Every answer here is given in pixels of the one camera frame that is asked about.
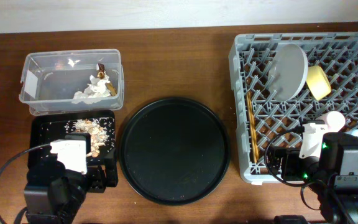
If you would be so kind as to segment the grey round plate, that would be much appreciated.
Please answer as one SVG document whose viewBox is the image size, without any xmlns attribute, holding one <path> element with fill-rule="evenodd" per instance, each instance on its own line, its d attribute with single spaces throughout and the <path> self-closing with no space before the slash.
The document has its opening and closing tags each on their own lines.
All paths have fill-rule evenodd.
<svg viewBox="0 0 358 224">
<path fill-rule="evenodd" d="M 305 85 L 308 74 L 308 60 L 305 51 L 296 44 L 280 48 L 268 71 L 270 93 L 276 91 L 274 100 L 287 101 L 294 98 Z"/>
</svg>

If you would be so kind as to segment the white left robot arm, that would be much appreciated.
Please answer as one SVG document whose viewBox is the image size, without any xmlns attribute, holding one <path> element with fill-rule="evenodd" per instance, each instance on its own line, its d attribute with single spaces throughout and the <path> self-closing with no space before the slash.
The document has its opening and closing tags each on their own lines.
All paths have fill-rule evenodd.
<svg viewBox="0 0 358 224">
<path fill-rule="evenodd" d="M 118 184 L 114 147 L 95 166 L 87 164 L 90 134 L 71 133 L 33 150 L 48 147 L 51 156 L 29 168 L 24 189 L 26 207 L 14 223 L 20 223 L 24 217 L 28 223 L 72 223 L 86 194 L 102 194 Z"/>
</svg>

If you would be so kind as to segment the pink cup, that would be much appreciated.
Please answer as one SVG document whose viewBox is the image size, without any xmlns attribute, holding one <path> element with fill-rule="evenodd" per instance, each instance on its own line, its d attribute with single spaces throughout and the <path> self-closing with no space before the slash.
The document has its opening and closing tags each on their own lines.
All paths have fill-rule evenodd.
<svg viewBox="0 0 358 224">
<path fill-rule="evenodd" d="M 317 117 L 317 119 L 324 121 L 329 133 L 340 131 L 346 123 L 344 115 L 338 111 L 330 111 Z"/>
</svg>

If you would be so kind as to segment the wooden chopstick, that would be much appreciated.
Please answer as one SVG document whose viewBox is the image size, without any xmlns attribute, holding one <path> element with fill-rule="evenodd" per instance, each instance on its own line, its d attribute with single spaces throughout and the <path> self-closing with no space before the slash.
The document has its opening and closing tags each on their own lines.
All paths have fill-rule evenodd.
<svg viewBox="0 0 358 224">
<path fill-rule="evenodd" d="M 259 159 L 259 150 L 258 150 L 257 142 L 256 142 L 257 138 L 256 138 L 256 133 L 255 133 L 254 114 L 253 114 L 253 110 L 252 110 L 252 100 L 251 100 L 249 91 L 247 92 L 246 97 L 247 97 L 247 105 L 248 105 L 253 160 L 254 160 L 254 163 L 257 163 L 257 161 Z"/>
<path fill-rule="evenodd" d="M 257 163 L 259 160 L 259 150 L 258 150 L 258 145 L 257 145 L 257 135 L 256 135 L 256 129 L 255 129 L 254 112 L 253 112 L 251 100 L 249 100 L 249 104 L 250 104 L 250 117 L 251 117 L 251 121 L 252 121 L 252 124 L 251 124 L 252 143 L 253 143 L 253 147 L 254 147 L 255 163 Z"/>
</svg>

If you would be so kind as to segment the yellow bowl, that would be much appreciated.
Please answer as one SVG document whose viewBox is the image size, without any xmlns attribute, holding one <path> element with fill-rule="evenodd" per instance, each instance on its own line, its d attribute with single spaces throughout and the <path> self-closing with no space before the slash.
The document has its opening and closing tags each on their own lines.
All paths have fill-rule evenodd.
<svg viewBox="0 0 358 224">
<path fill-rule="evenodd" d="M 322 100 L 331 93 L 330 82 L 324 70 L 318 65 L 308 68 L 306 84 L 315 100 Z"/>
</svg>

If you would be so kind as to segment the white tissue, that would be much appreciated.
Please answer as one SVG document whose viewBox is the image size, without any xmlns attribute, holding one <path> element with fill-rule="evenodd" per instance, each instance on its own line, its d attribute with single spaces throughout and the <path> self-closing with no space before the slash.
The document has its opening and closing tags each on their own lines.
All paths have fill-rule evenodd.
<svg viewBox="0 0 358 224">
<path fill-rule="evenodd" d="M 104 78 L 89 76 L 91 83 L 84 91 L 77 91 L 73 97 L 73 103 L 78 104 L 83 99 L 88 98 L 104 98 L 111 96 L 111 91 L 107 88 L 107 84 L 110 84 L 109 76 L 105 75 Z"/>
</svg>

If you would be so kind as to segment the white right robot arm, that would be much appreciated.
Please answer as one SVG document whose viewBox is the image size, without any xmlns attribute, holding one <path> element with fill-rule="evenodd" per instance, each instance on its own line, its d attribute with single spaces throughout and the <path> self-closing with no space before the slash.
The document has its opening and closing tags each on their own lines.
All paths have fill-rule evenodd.
<svg viewBox="0 0 358 224">
<path fill-rule="evenodd" d="M 326 222 L 358 223 L 358 138 L 326 133 L 317 150 L 302 156 L 298 148 L 269 145 L 265 166 L 279 182 L 315 193 Z"/>
</svg>

